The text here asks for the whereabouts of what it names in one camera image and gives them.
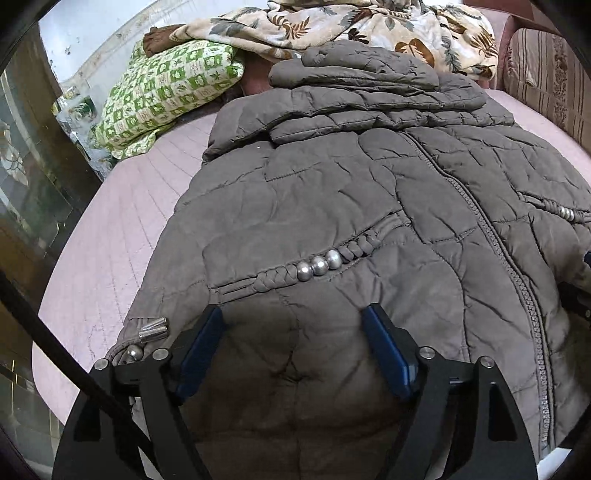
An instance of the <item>striped brown upholstery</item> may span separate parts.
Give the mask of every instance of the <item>striped brown upholstery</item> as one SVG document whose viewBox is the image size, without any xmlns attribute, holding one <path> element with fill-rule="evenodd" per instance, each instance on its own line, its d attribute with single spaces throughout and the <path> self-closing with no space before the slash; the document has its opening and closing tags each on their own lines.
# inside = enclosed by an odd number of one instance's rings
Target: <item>striped brown upholstery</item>
<svg viewBox="0 0 591 480">
<path fill-rule="evenodd" d="M 591 153 L 591 80 L 565 39 L 518 30 L 505 58 L 504 88 Z"/>
</svg>

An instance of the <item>gray puffer jacket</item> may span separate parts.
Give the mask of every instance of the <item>gray puffer jacket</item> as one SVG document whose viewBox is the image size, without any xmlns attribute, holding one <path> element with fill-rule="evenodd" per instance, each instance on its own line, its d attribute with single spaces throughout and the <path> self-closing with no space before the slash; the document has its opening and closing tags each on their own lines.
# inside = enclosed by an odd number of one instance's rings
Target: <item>gray puffer jacket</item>
<svg viewBox="0 0 591 480">
<path fill-rule="evenodd" d="M 338 41 L 223 108 L 128 318 L 229 329 L 184 415 L 216 480 L 372 479 L 401 416 L 361 330 L 379 302 L 449 359 L 493 357 L 536 457 L 589 403 L 591 191 L 458 74 Z M 336 249 L 307 281 L 297 265 Z M 121 338 L 136 328 L 128 321 Z"/>
</svg>

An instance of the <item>green checkered pillow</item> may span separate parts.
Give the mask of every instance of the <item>green checkered pillow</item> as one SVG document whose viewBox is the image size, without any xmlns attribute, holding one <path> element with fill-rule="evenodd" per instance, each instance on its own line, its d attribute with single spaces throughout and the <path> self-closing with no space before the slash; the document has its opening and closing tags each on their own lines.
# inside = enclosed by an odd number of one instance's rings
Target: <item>green checkered pillow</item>
<svg viewBox="0 0 591 480">
<path fill-rule="evenodd" d="M 230 45 L 193 40 L 147 58 L 138 43 L 107 98 L 97 142 L 119 160 L 146 153 L 174 119 L 211 102 L 243 73 Z"/>
</svg>

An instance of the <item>pearl bead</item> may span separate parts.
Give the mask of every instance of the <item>pearl bead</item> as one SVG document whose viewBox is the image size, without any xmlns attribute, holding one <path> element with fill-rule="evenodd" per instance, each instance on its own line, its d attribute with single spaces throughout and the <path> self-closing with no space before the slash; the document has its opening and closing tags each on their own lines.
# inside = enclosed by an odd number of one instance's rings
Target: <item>pearl bead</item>
<svg viewBox="0 0 591 480">
<path fill-rule="evenodd" d="M 314 257 L 311 263 L 312 272 L 318 277 L 325 275 L 329 270 L 329 265 L 324 257 Z"/>
<path fill-rule="evenodd" d="M 297 278 L 300 281 L 308 281 L 314 276 L 314 272 L 312 272 L 312 267 L 308 262 L 300 262 L 296 265 L 297 268 Z"/>
<path fill-rule="evenodd" d="M 326 263 L 328 263 L 329 269 L 336 270 L 343 264 L 343 259 L 336 250 L 328 250 L 326 252 Z"/>
<path fill-rule="evenodd" d="M 144 350 L 138 345 L 129 345 L 127 347 L 127 354 L 134 359 L 134 361 L 139 362 L 144 357 Z"/>
</svg>

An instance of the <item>metal screw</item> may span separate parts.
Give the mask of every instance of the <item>metal screw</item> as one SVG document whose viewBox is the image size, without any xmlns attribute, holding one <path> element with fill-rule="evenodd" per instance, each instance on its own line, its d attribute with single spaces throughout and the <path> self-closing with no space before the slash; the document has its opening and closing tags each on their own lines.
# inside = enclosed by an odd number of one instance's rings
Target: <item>metal screw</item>
<svg viewBox="0 0 591 480">
<path fill-rule="evenodd" d="M 421 349 L 418 351 L 418 354 L 425 360 L 432 360 L 435 358 L 435 350 L 433 350 L 430 346 L 421 347 Z"/>
<path fill-rule="evenodd" d="M 96 370 L 104 370 L 109 366 L 109 361 L 106 358 L 99 358 L 95 362 L 95 369 Z"/>
<path fill-rule="evenodd" d="M 168 357 L 168 350 L 166 348 L 159 348 L 154 353 L 152 353 L 152 357 L 154 360 L 164 360 Z"/>
<path fill-rule="evenodd" d="M 480 358 L 480 364 L 483 367 L 492 368 L 495 366 L 495 361 L 489 356 L 483 356 Z"/>
</svg>

